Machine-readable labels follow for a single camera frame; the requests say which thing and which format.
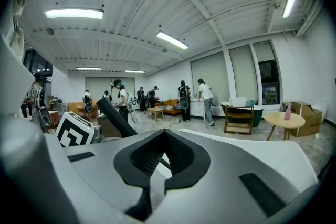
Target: brown sofa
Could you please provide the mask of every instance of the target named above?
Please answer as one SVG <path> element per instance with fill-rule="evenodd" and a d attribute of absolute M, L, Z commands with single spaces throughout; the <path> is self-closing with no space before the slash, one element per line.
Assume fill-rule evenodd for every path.
<path fill-rule="evenodd" d="M 171 105 L 173 108 L 171 110 L 163 110 L 163 113 L 165 114 L 170 114 L 170 115 L 177 115 L 182 113 L 182 109 L 175 109 L 174 105 L 178 104 L 179 100 L 178 99 L 173 99 L 173 100 L 167 100 L 163 102 L 163 106 L 166 105 Z"/>

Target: mesh panel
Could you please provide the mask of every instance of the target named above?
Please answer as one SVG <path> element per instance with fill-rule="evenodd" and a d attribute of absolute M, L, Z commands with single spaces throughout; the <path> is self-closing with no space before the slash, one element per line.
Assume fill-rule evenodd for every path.
<path fill-rule="evenodd" d="M 172 175 L 186 169 L 194 160 L 194 152 L 187 145 L 183 144 L 176 138 L 166 133 L 168 145 L 166 147 L 166 154 L 172 169 Z"/>
<path fill-rule="evenodd" d="M 131 154 L 131 163 L 148 176 L 152 176 L 164 154 L 160 140 L 159 136 Z"/>

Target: pink bottle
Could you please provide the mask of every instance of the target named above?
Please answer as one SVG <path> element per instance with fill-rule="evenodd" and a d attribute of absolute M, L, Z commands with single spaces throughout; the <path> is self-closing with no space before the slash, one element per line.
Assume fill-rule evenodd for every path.
<path fill-rule="evenodd" d="M 288 103 L 287 110 L 285 112 L 285 120 L 290 120 L 290 115 L 291 115 L 291 113 L 290 113 L 290 107 L 291 106 L 292 106 L 292 103 Z"/>

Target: tiled floor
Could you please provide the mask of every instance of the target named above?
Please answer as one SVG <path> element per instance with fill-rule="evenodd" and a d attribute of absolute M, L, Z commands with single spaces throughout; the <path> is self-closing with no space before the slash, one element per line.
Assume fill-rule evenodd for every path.
<path fill-rule="evenodd" d="M 214 126 L 209 126 L 209 124 L 205 123 L 202 118 L 197 117 L 192 117 L 189 122 L 184 122 L 182 121 L 181 115 L 164 115 L 164 117 L 162 117 L 162 115 L 158 114 L 159 120 L 155 121 L 153 115 L 148 116 L 147 113 L 144 114 L 144 112 L 139 111 L 136 111 L 134 114 L 138 119 L 139 124 L 134 124 L 130 116 L 129 124 L 135 128 L 138 133 L 168 128 L 174 130 L 190 129 L 201 133 L 229 138 L 265 141 L 272 127 L 266 121 L 261 121 L 257 128 L 253 128 L 252 135 L 228 134 L 224 133 L 223 118 L 214 118 Z M 283 140 L 283 138 L 283 128 L 276 127 L 271 140 Z M 291 135 L 290 139 L 300 145 L 310 160 L 317 175 L 321 172 L 331 157 L 331 154 L 336 149 L 336 129 L 326 123 L 321 125 L 320 132 L 316 135 L 309 135 L 304 137 L 294 137 Z"/>

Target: bottle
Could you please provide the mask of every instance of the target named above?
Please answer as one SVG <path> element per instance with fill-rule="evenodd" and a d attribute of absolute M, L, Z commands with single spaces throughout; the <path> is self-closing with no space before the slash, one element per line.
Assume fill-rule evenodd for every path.
<path fill-rule="evenodd" d="M 291 108 L 291 106 L 292 106 L 292 103 L 287 104 L 287 110 L 285 112 L 285 120 L 290 120 L 290 116 L 291 116 L 290 108 Z"/>
<path fill-rule="evenodd" d="M 28 108 L 28 106 L 26 106 L 26 113 L 27 113 L 27 117 L 29 117 L 30 114 L 29 114 L 29 108 Z"/>

